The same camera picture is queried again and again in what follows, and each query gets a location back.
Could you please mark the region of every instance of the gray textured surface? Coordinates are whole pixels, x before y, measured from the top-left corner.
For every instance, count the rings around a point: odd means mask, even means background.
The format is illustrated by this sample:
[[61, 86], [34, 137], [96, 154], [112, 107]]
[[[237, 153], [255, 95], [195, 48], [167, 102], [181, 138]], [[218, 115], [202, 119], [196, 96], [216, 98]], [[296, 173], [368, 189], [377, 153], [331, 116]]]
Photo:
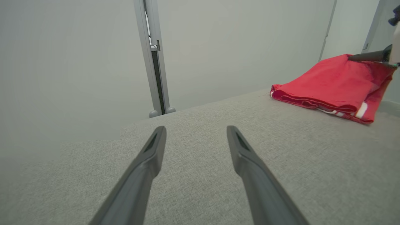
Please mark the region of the gray textured surface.
[[119, 141], [63, 143], [57, 160], [20, 164], [0, 184], [0, 224], [88, 223], [160, 125], [167, 142], [146, 225], [252, 224], [227, 125], [240, 129], [310, 224], [400, 222], [400, 118], [378, 112], [366, 126], [266, 93], [144, 120]]

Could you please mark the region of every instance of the folded red cloth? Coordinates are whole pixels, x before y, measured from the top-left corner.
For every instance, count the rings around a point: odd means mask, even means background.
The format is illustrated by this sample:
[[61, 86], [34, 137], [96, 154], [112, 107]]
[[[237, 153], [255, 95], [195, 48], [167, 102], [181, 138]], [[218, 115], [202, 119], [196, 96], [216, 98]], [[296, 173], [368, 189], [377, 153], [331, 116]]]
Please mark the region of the folded red cloth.
[[348, 54], [320, 61], [287, 84], [274, 84], [272, 98], [304, 108], [370, 124], [395, 68], [378, 62], [354, 62]]

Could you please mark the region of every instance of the red cloth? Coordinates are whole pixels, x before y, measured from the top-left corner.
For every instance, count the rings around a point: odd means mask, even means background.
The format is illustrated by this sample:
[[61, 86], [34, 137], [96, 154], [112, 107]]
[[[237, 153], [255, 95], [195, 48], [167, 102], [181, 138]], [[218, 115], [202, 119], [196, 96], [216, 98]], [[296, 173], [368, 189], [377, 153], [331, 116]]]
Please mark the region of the red cloth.
[[272, 98], [370, 124], [395, 68], [378, 62], [353, 62], [348, 54], [320, 61], [287, 84], [274, 84]]

